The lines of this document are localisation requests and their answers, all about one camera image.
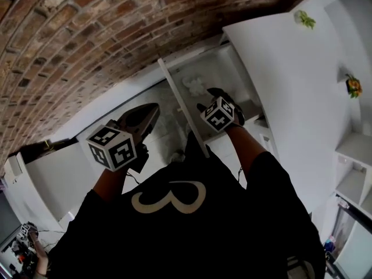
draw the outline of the printed number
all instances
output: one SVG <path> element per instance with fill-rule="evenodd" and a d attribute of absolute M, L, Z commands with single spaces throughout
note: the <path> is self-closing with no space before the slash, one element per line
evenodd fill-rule
<path fill-rule="evenodd" d="M 165 207 L 168 203 L 172 203 L 172 205 L 181 213 L 184 214 L 191 214 L 198 210 L 200 206 L 203 204 L 205 200 L 205 195 L 206 195 L 206 189 L 203 183 L 197 182 L 197 181 L 173 181 L 169 182 L 171 183 L 190 183 L 196 186 L 198 189 L 198 197 L 190 205 L 186 205 L 179 201 L 174 194 L 172 193 L 172 190 L 168 192 L 168 194 L 161 199 L 159 202 L 153 203 L 151 205 L 144 205 L 143 203 L 140 202 L 140 196 L 142 195 L 143 192 L 136 193 L 135 195 L 132 196 L 132 206 L 133 208 L 143 214 L 151 214 L 154 212 L 157 212 L 158 210 L 162 209 Z"/>

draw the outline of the brick ceiling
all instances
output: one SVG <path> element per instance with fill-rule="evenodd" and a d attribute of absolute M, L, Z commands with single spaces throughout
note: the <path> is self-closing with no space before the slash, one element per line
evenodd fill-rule
<path fill-rule="evenodd" d="M 298 0 L 0 0 L 0 164 L 145 66 Z"/>

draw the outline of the black and white cube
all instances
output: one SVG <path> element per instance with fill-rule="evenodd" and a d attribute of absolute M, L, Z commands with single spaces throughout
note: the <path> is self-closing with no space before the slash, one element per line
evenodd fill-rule
<path fill-rule="evenodd" d="M 217 132 L 234 121 L 234 106 L 218 97 L 200 117 Z"/>
<path fill-rule="evenodd" d="M 125 131 L 101 125 L 87 138 L 87 142 L 94 160 L 111 171 L 137 158 L 133 137 Z"/>

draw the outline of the black glove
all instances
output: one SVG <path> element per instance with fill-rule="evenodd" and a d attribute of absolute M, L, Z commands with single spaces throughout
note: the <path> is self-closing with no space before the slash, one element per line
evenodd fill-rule
<path fill-rule="evenodd" d="M 222 97 L 223 99 L 225 99 L 226 102 L 232 104 L 235 107 L 235 109 L 234 109 L 235 119 L 229 126 L 227 126 L 227 128 L 229 128 L 231 126 L 234 126 L 234 125 L 235 126 L 243 126 L 244 125 L 245 119 L 244 119 L 244 115 L 243 115 L 243 110 L 241 109 L 240 106 L 238 106 L 235 103 L 235 101 L 229 96 L 228 93 L 226 93 L 225 91 L 223 91 L 220 88 L 209 88 L 209 89 L 207 89 L 207 91 L 209 92 L 209 94 L 213 95 L 211 103 L 213 103 L 218 97 Z M 201 103 L 198 103 L 196 105 L 196 107 L 198 108 L 198 110 L 201 113 L 204 112 L 207 109 L 207 106 L 204 106 Z"/>

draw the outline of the white shelf unit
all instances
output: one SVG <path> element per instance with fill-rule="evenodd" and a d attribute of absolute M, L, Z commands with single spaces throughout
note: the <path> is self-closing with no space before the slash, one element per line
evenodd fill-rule
<path fill-rule="evenodd" d="M 351 133 L 336 154 L 337 177 L 341 179 L 336 192 L 372 219 L 372 137 Z"/>
<path fill-rule="evenodd" d="M 197 103 L 209 106 L 213 97 L 209 93 L 192 96 L 183 84 L 184 78 L 200 77 L 205 89 L 218 87 L 225 90 L 242 108 L 246 121 L 254 121 L 262 114 L 252 80 L 230 44 L 217 46 L 172 67 L 162 59 L 158 62 L 204 153 L 204 145 L 224 133 L 210 128 L 200 118 L 196 107 Z"/>

